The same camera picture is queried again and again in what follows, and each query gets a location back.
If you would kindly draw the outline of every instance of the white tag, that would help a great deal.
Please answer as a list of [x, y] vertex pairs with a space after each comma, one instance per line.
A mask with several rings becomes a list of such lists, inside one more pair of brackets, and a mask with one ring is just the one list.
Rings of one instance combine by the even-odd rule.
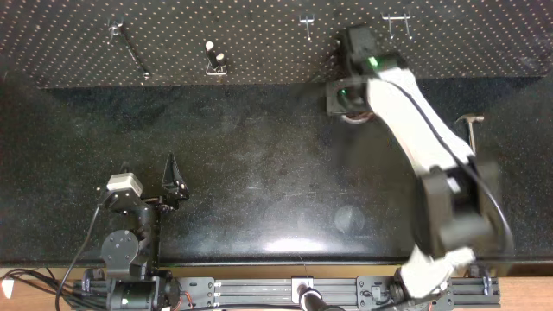
[[14, 290], [14, 280], [11, 280], [11, 279], [2, 280], [2, 290], [3, 290], [3, 295], [5, 295], [6, 298], [11, 299], [11, 292], [13, 292]]

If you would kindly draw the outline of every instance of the hammer head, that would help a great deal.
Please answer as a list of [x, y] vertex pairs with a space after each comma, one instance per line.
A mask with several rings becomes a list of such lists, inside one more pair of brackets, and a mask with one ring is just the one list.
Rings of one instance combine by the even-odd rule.
[[468, 113], [466, 115], [462, 115], [460, 116], [457, 121], [455, 121], [456, 123], [461, 121], [461, 120], [466, 120], [467, 123], [473, 123], [473, 122], [482, 122], [484, 121], [484, 116], [482, 115], [476, 115], [474, 113]]

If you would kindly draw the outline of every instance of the pegboard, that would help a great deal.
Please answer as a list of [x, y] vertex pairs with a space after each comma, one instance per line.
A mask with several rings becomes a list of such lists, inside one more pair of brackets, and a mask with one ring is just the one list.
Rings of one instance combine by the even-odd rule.
[[[550, 0], [4, 0], [0, 54], [40, 87], [305, 82], [332, 72], [334, 37], [367, 23], [384, 50], [418, 78], [539, 76], [553, 67]], [[311, 41], [300, 16], [315, 15]], [[410, 40], [402, 21], [410, 14]], [[124, 27], [152, 78], [144, 79], [108, 19]], [[206, 76], [204, 44], [228, 58]]]

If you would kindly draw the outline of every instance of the workbench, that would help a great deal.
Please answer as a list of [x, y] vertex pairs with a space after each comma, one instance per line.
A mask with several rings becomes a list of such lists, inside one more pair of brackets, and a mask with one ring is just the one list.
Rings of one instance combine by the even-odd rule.
[[[459, 135], [502, 168], [513, 257], [553, 259], [551, 79], [421, 80]], [[98, 196], [123, 161], [159, 194], [169, 152], [190, 200], [162, 217], [161, 264], [401, 263], [410, 254], [415, 176], [378, 120], [344, 124], [291, 86], [39, 90], [2, 83], [0, 265], [67, 266]], [[124, 225], [102, 211], [78, 265]]]

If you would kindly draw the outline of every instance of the wire bundle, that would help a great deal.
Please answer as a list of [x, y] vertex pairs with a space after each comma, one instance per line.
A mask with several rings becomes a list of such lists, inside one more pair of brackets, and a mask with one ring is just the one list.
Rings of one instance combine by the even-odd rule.
[[[56, 290], [60, 287], [60, 281], [56, 280], [52, 271], [48, 269], [50, 276], [45, 276], [40, 272], [29, 270], [29, 269], [13, 269], [8, 271], [5, 275], [0, 278], [2, 281], [5, 278], [11, 278], [18, 282], [23, 282], [28, 286], [32, 286], [35, 289], [39, 289], [50, 295], [56, 295]], [[41, 281], [46, 287], [40, 286], [30, 280], [22, 279], [22, 276], [32, 276], [33, 278]], [[72, 309], [80, 310], [106, 310], [105, 300], [106, 293], [85, 293], [81, 289], [76, 289], [69, 284], [64, 283], [64, 288], [61, 291], [60, 297], [63, 298], [65, 302]]]

